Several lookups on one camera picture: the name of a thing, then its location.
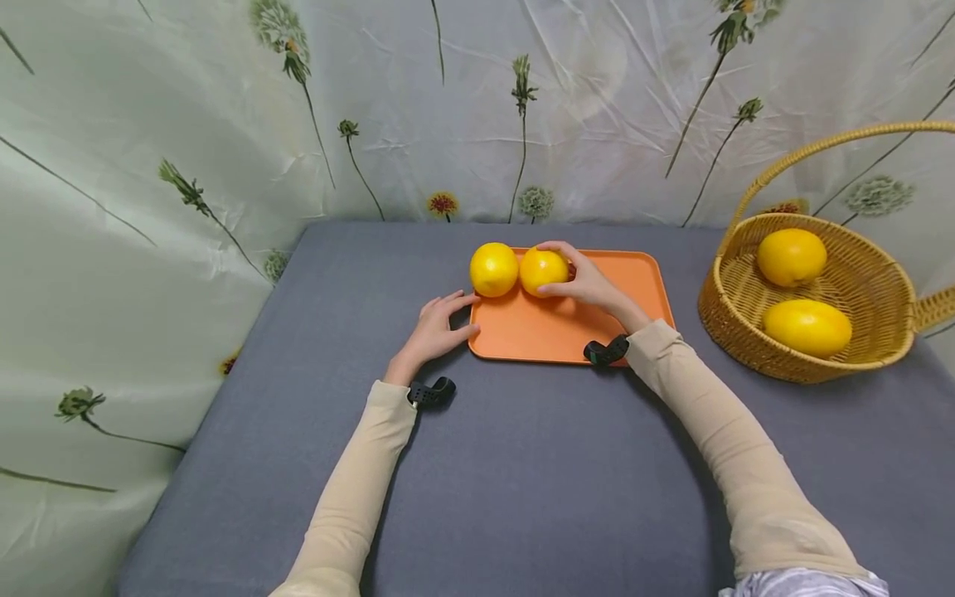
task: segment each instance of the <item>left hand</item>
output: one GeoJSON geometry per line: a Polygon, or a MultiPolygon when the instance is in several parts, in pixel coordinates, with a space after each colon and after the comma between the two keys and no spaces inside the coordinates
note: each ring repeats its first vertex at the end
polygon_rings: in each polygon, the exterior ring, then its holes
{"type": "Polygon", "coordinates": [[[414,328],[404,348],[392,359],[382,381],[397,386],[411,385],[412,379],[422,365],[448,353],[455,346],[478,333],[479,327],[476,325],[452,330],[448,318],[479,300],[480,297],[475,294],[465,295],[464,290],[459,290],[448,296],[428,301],[418,314],[417,327],[414,328]]]}

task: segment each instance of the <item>wrist tracker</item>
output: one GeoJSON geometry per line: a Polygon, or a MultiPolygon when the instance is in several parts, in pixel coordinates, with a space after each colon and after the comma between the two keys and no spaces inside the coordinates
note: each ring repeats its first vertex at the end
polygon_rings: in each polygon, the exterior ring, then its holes
{"type": "Polygon", "coordinates": [[[609,367],[624,358],[629,350],[630,343],[626,341],[626,334],[620,334],[604,346],[597,340],[591,340],[584,347],[584,358],[594,367],[609,367]]]}
{"type": "Polygon", "coordinates": [[[434,386],[412,382],[408,401],[415,410],[440,408],[451,400],[457,386],[447,377],[439,377],[434,386]]]}

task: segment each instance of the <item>arm sleeve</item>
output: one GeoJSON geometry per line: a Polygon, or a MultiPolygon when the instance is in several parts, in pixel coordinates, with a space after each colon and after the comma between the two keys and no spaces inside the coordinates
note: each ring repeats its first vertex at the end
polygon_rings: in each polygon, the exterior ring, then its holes
{"type": "Polygon", "coordinates": [[[656,321],[629,342],[630,367],[683,422],[723,492],[737,579],[799,567],[868,577],[753,414],[675,330],[656,321]]]}
{"type": "Polygon", "coordinates": [[[357,597],[394,466],[416,416],[408,388],[374,383],[358,427],[318,501],[298,558],[272,597],[357,597]]]}

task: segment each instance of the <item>orange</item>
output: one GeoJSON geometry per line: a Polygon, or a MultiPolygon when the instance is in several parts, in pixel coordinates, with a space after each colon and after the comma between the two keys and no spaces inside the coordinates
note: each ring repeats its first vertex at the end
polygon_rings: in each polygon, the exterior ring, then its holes
{"type": "Polygon", "coordinates": [[[518,256],[504,243],[481,245],[471,257],[471,284],[481,296],[507,294],[518,281],[518,256]]]}
{"type": "Polygon", "coordinates": [[[776,342],[816,358],[829,358],[852,339],[852,323],[842,311],[810,299],[766,309],[763,329],[776,342]]]}
{"type": "Polygon", "coordinates": [[[545,284],[558,284],[570,279],[567,260],[556,251],[541,251],[536,247],[527,249],[520,260],[520,285],[533,296],[543,298],[538,288],[545,284]]]}
{"type": "Polygon", "coordinates": [[[756,264],[766,279],[784,288],[812,282],[826,266],[826,246],[808,230],[786,228],[759,244],[756,264]]]}

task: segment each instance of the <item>basket handle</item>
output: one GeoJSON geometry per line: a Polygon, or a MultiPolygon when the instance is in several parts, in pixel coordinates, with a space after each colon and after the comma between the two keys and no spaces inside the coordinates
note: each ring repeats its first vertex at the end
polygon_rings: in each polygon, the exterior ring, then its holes
{"type": "MultiPolygon", "coordinates": [[[[726,235],[723,236],[723,240],[720,241],[719,248],[716,250],[716,256],[722,257],[726,252],[727,246],[730,245],[730,240],[732,235],[736,230],[736,227],[739,225],[740,219],[742,219],[743,214],[746,213],[746,208],[750,206],[750,202],[753,200],[753,197],[768,185],[774,178],[782,174],[782,172],[788,169],[790,166],[800,163],[806,158],[813,156],[820,151],[825,151],[831,147],[837,145],[842,145],[843,143],[848,143],[849,141],[855,141],[859,139],[866,139],[869,137],[878,137],[879,135],[892,135],[893,133],[918,133],[918,132],[931,132],[931,133],[953,133],[955,134],[955,122],[947,122],[944,120],[920,120],[916,122],[897,122],[895,124],[880,124],[876,126],[869,126],[864,129],[858,129],[857,131],[848,131],[845,133],[839,133],[838,135],[833,135],[832,137],[816,141],[815,143],[810,143],[805,147],[795,150],[793,153],[784,156],[777,160],[775,163],[770,165],[770,167],[763,170],[763,173],[756,177],[756,180],[750,184],[750,188],[746,189],[746,193],[743,194],[743,198],[739,200],[739,206],[736,207],[736,213],[732,215],[732,220],[730,225],[726,229],[726,235]]],[[[948,297],[949,302],[955,301],[955,287],[950,288],[953,292],[953,295],[948,297]]],[[[928,301],[939,297],[943,294],[939,292],[938,294],[933,294],[930,297],[926,297],[921,302],[928,301]]],[[[951,306],[950,315],[955,315],[955,305],[951,306]]]]}
{"type": "MultiPolygon", "coordinates": [[[[895,124],[880,124],[877,126],[870,126],[864,129],[858,129],[856,131],[840,133],[827,139],[810,143],[809,145],[795,150],[788,156],[784,156],[783,158],[777,160],[775,163],[770,165],[770,167],[766,168],[762,174],[756,177],[756,180],[750,184],[750,188],[746,189],[746,193],[743,194],[743,198],[739,200],[739,206],[736,207],[736,213],[732,215],[732,220],[726,229],[726,234],[723,236],[723,240],[720,241],[719,248],[716,250],[716,256],[722,257],[723,254],[726,253],[726,248],[730,245],[732,235],[735,232],[736,227],[739,225],[739,221],[743,217],[743,214],[746,213],[747,207],[750,206],[750,202],[753,200],[753,197],[755,197],[759,191],[761,191],[766,185],[773,181],[774,178],[782,174],[782,172],[790,166],[795,165],[806,158],[819,153],[820,151],[825,151],[826,149],[835,147],[837,145],[842,145],[843,143],[848,143],[849,141],[877,137],[879,135],[892,135],[893,133],[918,132],[955,134],[955,122],[947,122],[943,120],[921,120],[917,122],[897,122],[895,124]]],[[[955,316],[955,286],[940,290],[939,292],[926,296],[916,302],[914,322],[915,332],[925,331],[942,323],[952,316],[955,316]]]]}

